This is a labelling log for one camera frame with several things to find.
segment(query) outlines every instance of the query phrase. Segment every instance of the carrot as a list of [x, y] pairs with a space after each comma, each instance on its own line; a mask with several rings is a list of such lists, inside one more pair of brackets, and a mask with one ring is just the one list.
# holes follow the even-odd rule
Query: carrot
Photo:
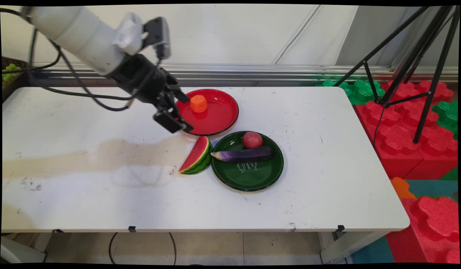
[[191, 110], [196, 113], [202, 113], [207, 109], [207, 101], [202, 95], [196, 95], [191, 98]]

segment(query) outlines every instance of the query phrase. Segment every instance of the toy fruit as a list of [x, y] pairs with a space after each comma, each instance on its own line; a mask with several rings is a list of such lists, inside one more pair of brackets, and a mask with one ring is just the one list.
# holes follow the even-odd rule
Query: toy fruit
[[196, 95], [191, 98], [191, 110], [196, 113], [202, 113], [207, 110], [207, 100], [202, 95]]
[[193, 175], [204, 171], [210, 164], [212, 144], [207, 136], [200, 136], [187, 156], [179, 173]]
[[242, 142], [246, 148], [258, 148], [262, 146], [262, 137], [256, 132], [248, 132], [242, 137]]
[[259, 148], [248, 148], [240, 151], [218, 151], [210, 153], [217, 160], [229, 163], [249, 163], [270, 160], [275, 152], [268, 146]]

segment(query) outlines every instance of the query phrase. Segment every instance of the white table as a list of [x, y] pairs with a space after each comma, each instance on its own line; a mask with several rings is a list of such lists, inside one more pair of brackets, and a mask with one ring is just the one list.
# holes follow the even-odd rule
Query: white table
[[[273, 186], [236, 191], [210, 168], [179, 174], [196, 137], [159, 126], [150, 104], [110, 112], [90, 98], [24, 87], [3, 104], [1, 232], [127, 232], [130, 226], [137, 232], [333, 232], [343, 225], [352, 233], [323, 244], [322, 259], [331, 263], [408, 227], [342, 89], [217, 89], [235, 98], [240, 113], [233, 127], [210, 137], [212, 144], [243, 130], [272, 138], [285, 159]], [[91, 91], [126, 95], [111, 87]]]

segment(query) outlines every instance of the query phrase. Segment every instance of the red bowl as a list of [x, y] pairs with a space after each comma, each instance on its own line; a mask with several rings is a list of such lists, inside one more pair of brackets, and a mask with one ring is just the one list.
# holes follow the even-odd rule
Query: red bowl
[[189, 98], [202, 95], [207, 100], [207, 110], [195, 113], [191, 110], [190, 102], [176, 102], [179, 112], [194, 129], [186, 132], [196, 136], [212, 136], [222, 133], [231, 127], [239, 117], [239, 106], [229, 94], [214, 89], [201, 89], [189, 92]]

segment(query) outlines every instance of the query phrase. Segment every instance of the tripod leg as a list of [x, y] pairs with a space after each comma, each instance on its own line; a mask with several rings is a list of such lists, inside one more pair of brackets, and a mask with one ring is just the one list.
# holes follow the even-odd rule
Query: tripod leg
[[395, 37], [397, 34], [399, 34], [403, 29], [405, 29], [410, 23], [412, 23], [420, 14], [422, 14], [425, 10], [427, 10], [428, 7], [420, 7], [419, 10], [417, 10], [411, 17], [408, 18], [402, 25], [400, 25], [393, 33], [391, 33], [387, 38], [385, 38], [384, 41], [382, 41], [376, 48], [374, 48], [370, 53], [368, 53], [367, 56], [365, 56], [357, 65], [355, 65], [354, 68], [352, 68], [346, 75], [343, 76], [335, 85], [334, 87], [338, 87], [338, 85], [342, 84], [350, 75], [352, 75], [355, 71], [358, 70], [363, 65], [364, 61], [368, 61], [370, 58], [372, 58], [373, 55], [375, 55], [381, 48], [383, 48], [388, 42], [390, 42], [393, 37]]
[[408, 83], [408, 81], [410, 81], [411, 79], [411, 76], [413, 75], [413, 73], [415, 72], [415, 70], [417, 69], [418, 65], [420, 64], [420, 61], [422, 60], [423, 56], [425, 55], [425, 53], [428, 51], [428, 49], [430, 48], [430, 46], [432, 45], [433, 41], [435, 41], [435, 39], [437, 38], [437, 36], [439, 35], [439, 33], [441, 32], [441, 30], [445, 27], [445, 25], [449, 22], [449, 20], [453, 17], [454, 13], [450, 15], [450, 17], [447, 18], [447, 20], [444, 22], [443, 25], [441, 25], [439, 27], [439, 30], [436, 31], [435, 29], [435, 33], [432, 37], [431, 37], [431, 40], [429, 40], [427, 42], [427, 44], [425, 44], [425, 47], [423, 48], [423, 51], [420, 53], [420, 55], [418, 55], [418, 58], [416, 59], [415, 61], [415, 64], [413, 65], [413, 67], [410, 69], [410, 71], [408, 72], [408, 74], [406, 75], [406, 78], [405, 80], [403, 81], [403, 83]]
[[423, 126], [425, 125], [425, 121], [427, 120], [428, 112], [430, 110], [431, 102], [433, 100], [433, 96], [435, 95], [435, 90], [437, 89], [437, 84], [439, 78], [441, 76], [441, 71], [443, 71], [443, 66], [445, 65], [446, 57], [448, 56], [449, 48], [451, 47], [451, 42], [453, 41], [453, 37], [455, 36], [456, 27], [458, 26], [458, 20], [460, 19], [460, 6], [456, 6], [455, 8], [455, 15], [451, 20], [451, 25], [449, 26], [448, 34], [446, 35], [445, 44], [443, 45], [443, 49], [441, 50], [441, 55], [438, 60], [437, 68], [435, 70], [435, 75], [433, 76], [433, 80], [431, 81], [429, 95], [427, 97], [427, 102], [423, 107], [423, 112], [421, 114], [420, 122], [418, 123], [417, 132], [415, 133], [415, 138], [413, 139], [413, 143], [418, 143], [420, 140], [421, 131], [423, 130]]
[[372, 92], [374, 92], [374, 99], [376, 103], [378, 102], [377, 89], [375, 88], [374, 79], [372, 78], [372, 74], [370, 73], [370, 68], [368, 67], [367, 61], [363, 62], [363, 66], [365, 66], [365, 71], [367, 72], [368, 82], [370, 83], [370, 87], [372, 87]]
[[418, 54], [422, 51], [423, 46], [426, 44], [427, 40], [430, 38], [433, 30], [437, 28], [444, 20], [444, 18], [448, 15], [449, 11], [451, 10], [452, 6], [441, 6], [435, 15], [435, 17], [432, 19], [430, 22], [429, 26], [423, 33], [423, 35], [420, 37], [418, 40], [417, 44], [411, 51], [410, 55], [408, 56], [408, 59], [406, 62], [403, 64], [400, 72], [396, 74], [395, 79], [393, 80], [393, 83], [390, 85], [388, 90], [386, 91], [385, 95], [382, 97], [383, 102], [389, 102], [391, 98], [393, 97], [393, 94], [395, 90], [398, 88], [400, 85], [401, 81], [403, 80], [403, 76], [408, 72], [408, 69], [412, 65], [412, 63], [415, 62], [415, 60], [418, 57]]

